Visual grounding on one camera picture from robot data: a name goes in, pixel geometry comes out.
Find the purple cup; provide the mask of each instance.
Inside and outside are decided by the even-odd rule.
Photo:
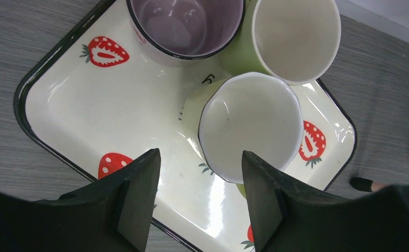
[[[127,0],[144,51],[162,62],[213,56],[235,38],[245,0]]]

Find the cup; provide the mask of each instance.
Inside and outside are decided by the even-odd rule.
[[[240,32],[220,60],[232,75],[257,71],[301,85],[330,67],[340,35],[334,0],[251,0]]]
[[[245,0],[127,0],[142,50],[167,65],[213,56],[235,38]]]
[[[212,171],[242,184],[242,152],[284,170],[297,154],[303,120],[296,94],[281,79],[249,72],[203,86],[183,109],[186,139]]]

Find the printed number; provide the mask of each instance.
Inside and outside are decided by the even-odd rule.
[[[212,81],[215,79],[215,76],[213,75],[213,74],[210,74],[210,75],[208,75],[207,77],[206,77],[206,79],[205,80],[203,80],[203,82],[201,82],[201,84],[204,84],[205,82],[208,82],[207,84],[210,84],[210,83],[212,83]]]

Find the black tray rim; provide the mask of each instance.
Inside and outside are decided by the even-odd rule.
[[[20,128],[23,132],[33,140],[37,145],[51,153],[57,159],[61,160],[63,163],[68,165],[70,168],[78,172],[80,175],[84,176],[89,181],[93,182],[97,179],[86,172],[84,169],[79,167],[73,161],[69,160],[61,153],[54,150],[51,146],[47,143],[42,141],[32,130],[31,126],[28,123],[26,112],[25,112],[25,103],[28,93],[31,87],[39,80],[39,78],[50,68],[53,64],[87,31],[90,26],[106,11],[108,8],[115,3],[116,0],[101,0],[83,19],[79,21],[57,44],[53,49],[51,49],[20,81],[19,85],[16,88],[14,93],[13,99],[13,108],[14,108],[14,116],[16,117],[17,123],[19,124]],[[328,90],[327,86],[320,80],[316,80],[320,87],[325,91],[325,93],[330,97],[330,99],[334,102],[336,107],[340,110],[340,112],[345,116],[348,122],[352,125],[354,131],[354,146],[351,152],[350,157],[347,159],[345,164],[340,168],[331,182],[325,187],[325,191],[332,185],[332,183],[336,180],[336,178],[342,173],[345,167],[351,162],[358,142],[357,130],[354,125],[354,122],[345,112],[345,110],[340,106],[331,92]],[[193,252],[203,252],[195,245],[181,237],[179,234],[175,233],[173,230],[162,224],[159,220],[152,218],[152,224],[159,228],[161,231],[165,232],[167,235],[175,239],[177,242],[182,244],[183,246],[187,247],[189,250]]]

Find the person's foot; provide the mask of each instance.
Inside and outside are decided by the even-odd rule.
[[[367,180],[366,178],[362,177],[352,177],[350,179],[350,185],[354,189],[363,192],[376,192],[387,186],[387,184]]]

